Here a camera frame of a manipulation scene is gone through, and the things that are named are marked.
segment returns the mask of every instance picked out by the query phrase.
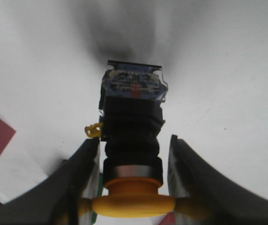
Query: white surface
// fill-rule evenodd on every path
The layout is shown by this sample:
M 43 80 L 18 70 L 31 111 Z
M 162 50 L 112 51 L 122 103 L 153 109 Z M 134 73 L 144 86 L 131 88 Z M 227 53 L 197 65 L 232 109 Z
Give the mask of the white surface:
M 1 201 L 86 138 L 107 59 L 163 66 L 165 177 L 177 134 L 268 199 L 268 1 L 0 1 L 0 118 L 17 130 L 0 157 Z

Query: green object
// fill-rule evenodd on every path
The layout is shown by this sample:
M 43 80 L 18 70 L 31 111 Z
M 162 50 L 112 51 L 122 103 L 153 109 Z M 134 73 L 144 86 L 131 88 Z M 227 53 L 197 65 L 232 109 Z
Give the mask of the green object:
M 97 196 L 102 196 L 103 194 L 103 174 L 100 173 L 99 178 L 98 178 L 98 188 L 97 188 Z M 97 214 L 93 212 L 92 214 L 92 219 L 91 219 L 91 224 L 95 224 L 97 221 Z

